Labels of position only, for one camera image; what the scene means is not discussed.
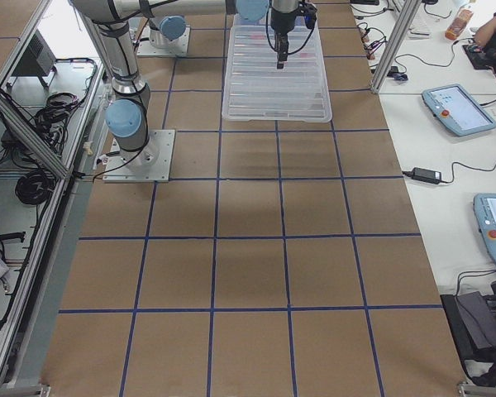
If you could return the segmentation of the person's forearm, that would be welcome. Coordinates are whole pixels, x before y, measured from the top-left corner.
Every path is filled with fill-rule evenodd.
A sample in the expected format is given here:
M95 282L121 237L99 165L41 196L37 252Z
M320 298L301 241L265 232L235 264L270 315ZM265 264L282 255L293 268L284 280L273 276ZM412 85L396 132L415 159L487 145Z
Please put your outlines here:
M474 43L480 47L485 47L496 35L496 12L493 17L483 24L474 35Z

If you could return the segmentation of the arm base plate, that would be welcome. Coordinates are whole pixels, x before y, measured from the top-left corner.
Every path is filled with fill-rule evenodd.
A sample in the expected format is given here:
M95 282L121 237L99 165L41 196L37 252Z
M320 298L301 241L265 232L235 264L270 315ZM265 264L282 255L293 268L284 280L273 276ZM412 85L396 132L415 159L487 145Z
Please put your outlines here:
M134 159L134 154L123 151L115 138L112 151L118 151L107 160L106 173L102 175L107 183L168 182L174 151L175 130L149 130L149 143Z
M145 28L137 49L138 57L186 57L190 37L190 26L187 26L184 34L170 41L160 31Z

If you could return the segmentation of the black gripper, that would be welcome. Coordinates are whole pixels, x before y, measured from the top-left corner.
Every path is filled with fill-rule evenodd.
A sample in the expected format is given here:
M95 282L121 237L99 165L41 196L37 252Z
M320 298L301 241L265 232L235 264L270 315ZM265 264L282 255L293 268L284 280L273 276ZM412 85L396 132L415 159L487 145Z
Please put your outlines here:
M270 26L274 30L277 69L284 67L289 57L288 33L294 29L298 15L299 0L272 0Z

